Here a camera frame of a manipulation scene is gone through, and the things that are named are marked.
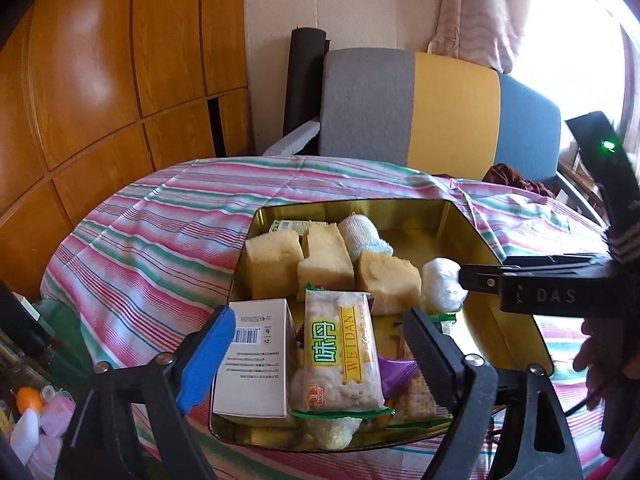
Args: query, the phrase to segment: human hand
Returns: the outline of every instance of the human hand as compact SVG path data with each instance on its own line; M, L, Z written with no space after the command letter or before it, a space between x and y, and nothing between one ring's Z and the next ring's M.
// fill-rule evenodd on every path
M619 320L587 319L582 324L581 330L590 338L582 344L576 355L574 370L581 372L588 368L586 386L591 394L605 381L620 373L624 326ZM626 362L622 372L630 379L640 379L640 352L636 352ZM594 410L602 397L603 394L599 394L590 399L586 405L587 409Z

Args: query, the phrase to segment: orange toy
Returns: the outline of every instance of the orange toy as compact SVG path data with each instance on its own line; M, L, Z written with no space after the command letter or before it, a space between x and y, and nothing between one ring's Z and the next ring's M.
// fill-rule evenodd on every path
M20 414L23 414L27 408L31 408L37 413L42 412L44 409L44 402L42 402L40 398L40 392L29 386L20 388L18 394L15 396L15 400L18 404Z

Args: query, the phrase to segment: beige wall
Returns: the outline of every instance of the beige wall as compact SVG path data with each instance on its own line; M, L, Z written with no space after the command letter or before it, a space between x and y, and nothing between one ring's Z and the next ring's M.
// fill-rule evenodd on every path
M244 0L252 122L258 153L282 136L289 37L296 27L327 31L331 48L425 50L441 0Z

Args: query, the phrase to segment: orange logo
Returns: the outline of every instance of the orange logo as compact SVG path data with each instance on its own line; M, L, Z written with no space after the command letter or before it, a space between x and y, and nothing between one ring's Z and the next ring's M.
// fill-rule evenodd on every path
M324 388L322 386L311 388L308 400L311 406L324 406Z

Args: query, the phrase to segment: blue cushion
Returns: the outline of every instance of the blue cushion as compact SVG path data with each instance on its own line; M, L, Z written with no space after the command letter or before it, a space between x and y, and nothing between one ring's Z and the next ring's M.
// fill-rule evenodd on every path
M513 77L500 80L500 127L494 164L509 164L536 182L555 177L560 150L560 110Z

